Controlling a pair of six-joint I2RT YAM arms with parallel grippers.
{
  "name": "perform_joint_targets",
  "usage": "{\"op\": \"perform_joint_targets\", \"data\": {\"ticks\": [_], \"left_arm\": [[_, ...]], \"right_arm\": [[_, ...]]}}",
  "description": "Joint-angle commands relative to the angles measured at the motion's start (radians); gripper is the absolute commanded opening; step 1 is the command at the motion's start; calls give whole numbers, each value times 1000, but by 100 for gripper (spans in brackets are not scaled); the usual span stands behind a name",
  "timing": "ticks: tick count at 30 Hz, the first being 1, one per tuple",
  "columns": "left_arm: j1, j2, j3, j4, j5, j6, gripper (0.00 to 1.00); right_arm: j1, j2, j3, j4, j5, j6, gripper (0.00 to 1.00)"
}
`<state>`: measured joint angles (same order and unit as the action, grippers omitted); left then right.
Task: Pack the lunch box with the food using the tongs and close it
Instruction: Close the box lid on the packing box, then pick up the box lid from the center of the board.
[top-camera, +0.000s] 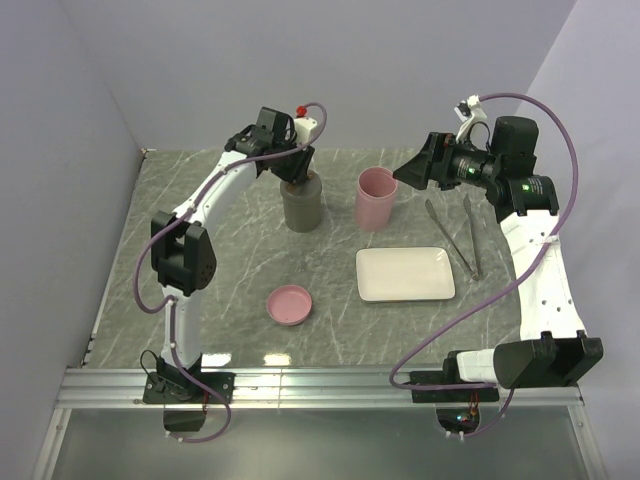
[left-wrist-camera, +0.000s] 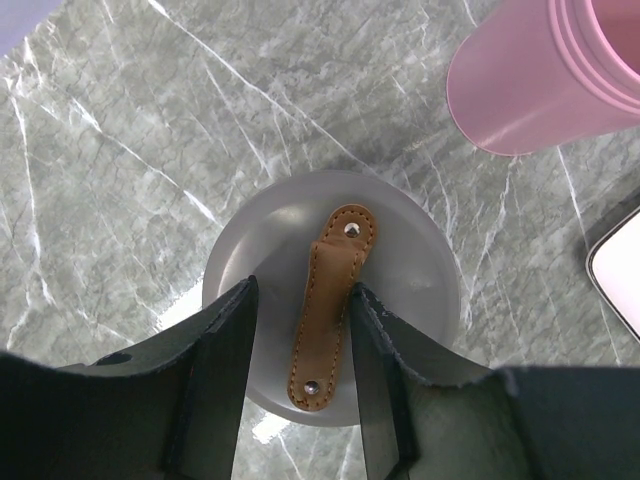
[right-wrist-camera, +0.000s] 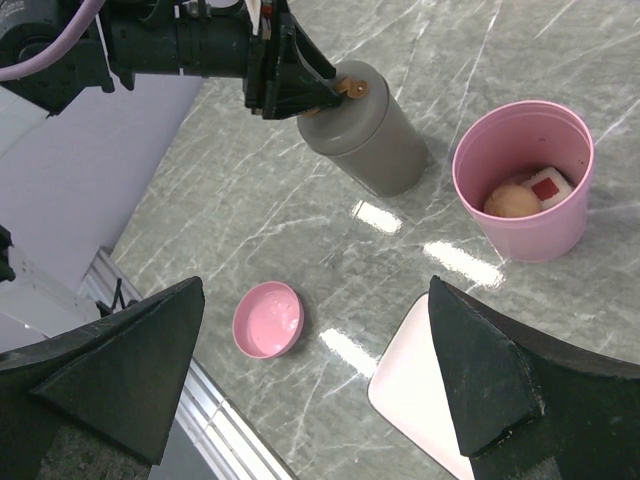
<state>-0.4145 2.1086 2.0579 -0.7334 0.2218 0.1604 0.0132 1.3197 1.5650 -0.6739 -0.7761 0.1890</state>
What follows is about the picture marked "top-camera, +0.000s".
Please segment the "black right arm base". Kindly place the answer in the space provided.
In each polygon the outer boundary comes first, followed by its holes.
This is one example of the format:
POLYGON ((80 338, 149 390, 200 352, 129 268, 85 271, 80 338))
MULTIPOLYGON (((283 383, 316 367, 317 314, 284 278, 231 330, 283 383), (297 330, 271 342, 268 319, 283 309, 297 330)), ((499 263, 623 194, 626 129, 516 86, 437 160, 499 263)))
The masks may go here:
MULTIPOLYGON (((407 385, 444 385, 447 383, 442 371, 411 371, 407 385)), ((496 388, 464 388, 446 390, 413 390, 411 393, 414 403, 470 403, 497 402, 500 399, 496 388)))

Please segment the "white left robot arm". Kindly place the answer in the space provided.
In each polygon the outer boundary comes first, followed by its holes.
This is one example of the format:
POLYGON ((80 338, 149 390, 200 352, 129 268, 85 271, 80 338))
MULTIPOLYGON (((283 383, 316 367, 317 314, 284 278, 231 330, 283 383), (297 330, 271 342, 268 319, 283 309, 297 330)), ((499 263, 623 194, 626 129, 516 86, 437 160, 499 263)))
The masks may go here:
POLYGON ((291 116, 269 107, 232 135, 218 163, 197 189, 173 211, 158 212, 151 223, 150 260, 164 296, 165 340, 162 361, 175 368, 166 388, 180 402, 196 399, 203 379, 201 363, 202 291, 217 269, 212 236, 236 199, 268 171, 302 185, 308 180, 312 144, 326 127, 324 106, 304 104, 291 116))

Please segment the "grey round lid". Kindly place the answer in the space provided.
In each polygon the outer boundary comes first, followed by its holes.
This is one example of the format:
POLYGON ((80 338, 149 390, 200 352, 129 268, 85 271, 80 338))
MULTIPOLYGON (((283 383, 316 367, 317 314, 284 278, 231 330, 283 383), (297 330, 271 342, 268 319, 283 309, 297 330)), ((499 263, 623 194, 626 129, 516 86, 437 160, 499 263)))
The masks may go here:
POLYGON ((296 205, 305 205, 317 201, 322 194, 322 181, 319 175, 311 170, 307 174, 306 181, 302 184, 291 184, 282 181, 280 193, 287 202, 296 205))

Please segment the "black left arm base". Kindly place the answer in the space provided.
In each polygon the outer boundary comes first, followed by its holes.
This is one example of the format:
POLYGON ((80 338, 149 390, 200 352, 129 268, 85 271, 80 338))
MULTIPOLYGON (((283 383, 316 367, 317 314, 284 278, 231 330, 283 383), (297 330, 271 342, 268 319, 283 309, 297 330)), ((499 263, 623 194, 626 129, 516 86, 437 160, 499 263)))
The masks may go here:
MULTIPOLYGON (((227 403, 233 396, 235 374, 231 372, 202 372, 197 378, 213 391, 220 394, 227 403)), ((201 387, 187 382, 186 387, 174 385, 161 379, 156 372, 147 375, 142 402, 145 405, 164 407, 163 424, 170 433, 197 433, 204 426, 210 405, 221 405, 222 401, 213 397, 201 387)))

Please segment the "pink round lid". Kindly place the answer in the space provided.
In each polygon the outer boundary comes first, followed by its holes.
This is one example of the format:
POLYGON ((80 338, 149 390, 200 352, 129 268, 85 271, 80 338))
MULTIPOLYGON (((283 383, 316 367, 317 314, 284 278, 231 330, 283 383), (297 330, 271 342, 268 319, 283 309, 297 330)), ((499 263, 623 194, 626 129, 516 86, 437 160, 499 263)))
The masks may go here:
POLYGON ((266 309, 276 323, 295 326, 308 318, 312 305, 312 297, 305 288, 298 285, 284 285, 268 296, 266 309))

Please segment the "grey cylindrical container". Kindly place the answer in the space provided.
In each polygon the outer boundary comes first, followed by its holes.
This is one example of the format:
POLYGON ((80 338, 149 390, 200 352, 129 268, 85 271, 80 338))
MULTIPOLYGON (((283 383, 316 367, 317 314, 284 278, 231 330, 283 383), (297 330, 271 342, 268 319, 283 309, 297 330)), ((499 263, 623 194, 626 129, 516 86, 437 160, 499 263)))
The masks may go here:
POLYGON ((296 233, 315 230, 321 222, 322 202, 319 200, 305 205, 296 205, 283 199, 284 219, 287 227, 296 233))

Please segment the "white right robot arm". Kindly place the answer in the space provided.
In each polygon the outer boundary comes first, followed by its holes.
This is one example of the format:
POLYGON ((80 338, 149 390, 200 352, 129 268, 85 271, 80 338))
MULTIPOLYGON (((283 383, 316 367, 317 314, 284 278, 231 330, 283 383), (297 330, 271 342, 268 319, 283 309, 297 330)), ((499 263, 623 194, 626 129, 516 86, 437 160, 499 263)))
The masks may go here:
POLYGON ((429 133, 419 153, 393 173, 423 190, 435 182, 443 190, 469 184, 484 190, 508 243, 515 281, 506 293, 519 295, 518 340, 476 351, 452 351, 434 384, 414 391, 437 391, 455 400, 474 390, 502 387, 570 387, 603 357, 577 312, 562 257, 559 230, 568 209, 560 208, 553 181, 534 172, 539 129, 535 121, 502 116, 490 143, 474 147, 469 132, 429 133))

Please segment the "pink cylindrical container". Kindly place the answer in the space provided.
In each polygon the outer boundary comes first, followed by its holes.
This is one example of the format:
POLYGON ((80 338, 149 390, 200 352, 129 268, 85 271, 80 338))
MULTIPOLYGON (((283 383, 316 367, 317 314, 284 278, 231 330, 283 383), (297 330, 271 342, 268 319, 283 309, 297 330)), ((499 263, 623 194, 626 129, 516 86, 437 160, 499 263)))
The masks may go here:
POLYGON ((354 218, 364 231, 376 232, 388 224, 396 200, 398 185, 390 170, 370 167, 357 182, 354 218))

